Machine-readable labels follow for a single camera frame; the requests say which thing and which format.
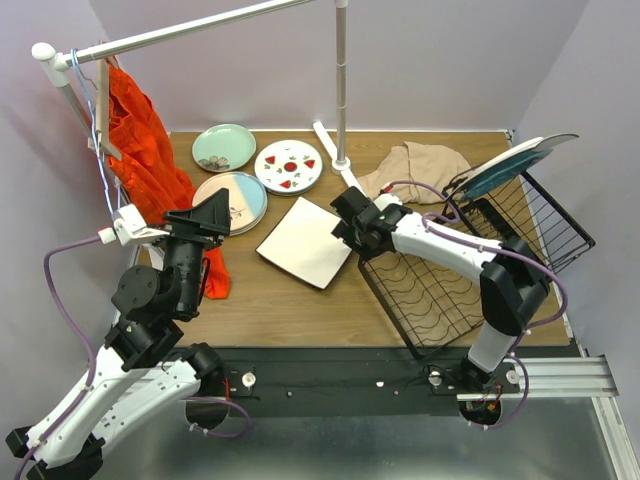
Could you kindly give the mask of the teal round plate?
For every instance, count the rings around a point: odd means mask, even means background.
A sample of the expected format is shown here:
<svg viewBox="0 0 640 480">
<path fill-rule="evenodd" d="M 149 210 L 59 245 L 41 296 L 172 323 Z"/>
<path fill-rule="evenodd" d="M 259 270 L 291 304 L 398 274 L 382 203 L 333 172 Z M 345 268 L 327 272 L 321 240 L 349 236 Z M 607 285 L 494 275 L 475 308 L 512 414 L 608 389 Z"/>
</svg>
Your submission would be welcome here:
<svg viewBox="0 0 640 480">
<path fill-rule="evenodd" d="M 545 159 L 551 151 L 512 148 L 467 174 L 451 192 L 456 200 L 478 198 L 509 182 L 531 166 Z"/>
</svg>

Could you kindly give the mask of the green round plate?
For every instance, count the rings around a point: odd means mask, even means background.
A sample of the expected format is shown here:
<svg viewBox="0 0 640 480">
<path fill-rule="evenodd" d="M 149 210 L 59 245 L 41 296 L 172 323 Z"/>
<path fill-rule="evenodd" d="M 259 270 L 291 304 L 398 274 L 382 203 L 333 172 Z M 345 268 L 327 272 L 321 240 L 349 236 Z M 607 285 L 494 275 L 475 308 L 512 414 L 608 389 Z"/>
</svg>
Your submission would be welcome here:
<svg viewBox="0 0 640 480">
<path fill-rule="evenodd" d="M 200 133 L 192 144 L 195 163 L 210 173 L 243 167 L 256 152 L 256 139 L 245 127 L 220 124 Z"/>
</svg>

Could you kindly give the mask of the cream and teal plate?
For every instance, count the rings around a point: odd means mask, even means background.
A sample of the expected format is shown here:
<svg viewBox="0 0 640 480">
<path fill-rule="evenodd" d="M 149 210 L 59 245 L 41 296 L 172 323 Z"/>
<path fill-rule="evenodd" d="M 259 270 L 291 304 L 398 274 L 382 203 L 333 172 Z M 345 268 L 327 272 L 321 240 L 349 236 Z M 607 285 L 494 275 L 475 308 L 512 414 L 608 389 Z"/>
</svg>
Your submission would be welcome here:
<svg viewBox="0 0 640 480">
<path fill-rule="evenodd" d="M 261 221 L 268 206 L 266 190 L 256 177 L 244 172 L 221 173 L 204 181 L 196 190 L 192 205 L 199 205 L 222 188 L 229 190 L 231 236 L 245 233 Z"/>
</svg>

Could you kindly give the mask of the large square green plate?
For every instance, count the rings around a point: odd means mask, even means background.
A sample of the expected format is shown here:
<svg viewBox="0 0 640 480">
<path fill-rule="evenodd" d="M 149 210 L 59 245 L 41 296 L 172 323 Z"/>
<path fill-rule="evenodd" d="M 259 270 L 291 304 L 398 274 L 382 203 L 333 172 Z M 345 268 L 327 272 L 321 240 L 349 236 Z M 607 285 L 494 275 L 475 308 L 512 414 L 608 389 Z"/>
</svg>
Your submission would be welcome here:
<svg viewBox="0 0 640 480">
<path fill-rule="evenodd" d="M 351 253 L 332 231 L 340 219 L 298 198 L 256 252 L 276 267 L 318 289 L 326 289 Z"/>
</svg>

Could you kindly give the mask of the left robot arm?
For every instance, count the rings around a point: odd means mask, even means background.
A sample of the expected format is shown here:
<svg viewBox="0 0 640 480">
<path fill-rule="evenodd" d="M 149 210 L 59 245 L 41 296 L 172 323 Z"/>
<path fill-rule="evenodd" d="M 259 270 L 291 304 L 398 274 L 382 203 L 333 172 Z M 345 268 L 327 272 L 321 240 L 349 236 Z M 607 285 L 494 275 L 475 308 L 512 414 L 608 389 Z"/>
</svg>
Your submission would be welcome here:
<svg viewBox="0 0 640 480">
<path fill-rule="evenodd" d="M 88 369 L 40 422 L 11 431 L 6 443 L 21 459 L 18 479 L 89 479 L 107 450 L 174 400 L 222 390 L 224 363 L 205 343 L 169 356 L 183 332 L 180 322 L 199 314 L 209 273 L 205 252 L 230 233 L 229 191 L 201 203 L 167 211 L 150 227 L 133 204 L 116 210 L 112 226 L 83 245 L 158 242 L 162 266 L 134 265 L 111 298 L 119 313 L 99 349 L 89 348 Z"/>
</svg>

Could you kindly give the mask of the white blue rimmed plate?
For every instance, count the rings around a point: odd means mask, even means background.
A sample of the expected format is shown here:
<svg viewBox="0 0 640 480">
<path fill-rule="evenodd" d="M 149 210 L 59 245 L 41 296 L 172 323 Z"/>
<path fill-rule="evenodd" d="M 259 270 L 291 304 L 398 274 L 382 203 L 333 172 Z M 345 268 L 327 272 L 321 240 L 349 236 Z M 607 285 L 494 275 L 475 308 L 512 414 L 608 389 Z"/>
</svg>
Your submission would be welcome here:
<svg viewBox="0 0 640 480">
<path fill-rule="evenodd" d="M 266 190 L 315 186 L 323 170 L 319 151 L 300 140 L 273 142 L 261 150 L 254 162 L 254 175 Z"/>
</svg>

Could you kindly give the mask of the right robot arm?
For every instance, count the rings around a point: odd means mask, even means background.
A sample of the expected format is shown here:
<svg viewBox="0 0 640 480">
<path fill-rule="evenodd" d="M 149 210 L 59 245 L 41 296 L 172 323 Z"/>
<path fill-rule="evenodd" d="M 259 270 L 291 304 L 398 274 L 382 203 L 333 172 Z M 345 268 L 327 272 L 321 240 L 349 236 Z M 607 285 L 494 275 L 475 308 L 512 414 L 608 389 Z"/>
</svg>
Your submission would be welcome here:
<svg viewBox="0 0 640 480">
<path fill-rule="evenodd" d="M 502 360 L 550 291 L 552 272 L 526 242 L 468 235 L 399 203 L 379 208 L 356 187 L 336 197 L 331 208 L 339 217 L 332 235 L 362 258 L 387 252 L 412 255 L 461 275 L 479 289 L 484 323 L 456 379 L 474 392 L 493 384 Z"/>
</svg>

